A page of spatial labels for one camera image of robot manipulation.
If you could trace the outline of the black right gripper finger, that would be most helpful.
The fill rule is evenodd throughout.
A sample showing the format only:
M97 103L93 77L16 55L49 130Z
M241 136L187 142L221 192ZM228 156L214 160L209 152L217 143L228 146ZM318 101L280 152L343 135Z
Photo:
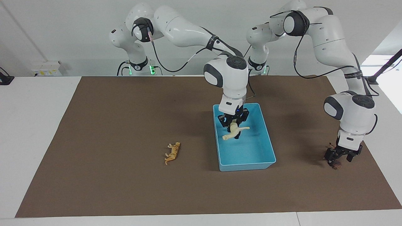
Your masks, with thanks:
M227 128L227 132L231 132L230 124L233 121L233 116L219 116L219 122L221 123L222 127Z
M248 129L249 127L239 127L237 120L233 120L233 132L235 133L234 139L239 139L241 131Z

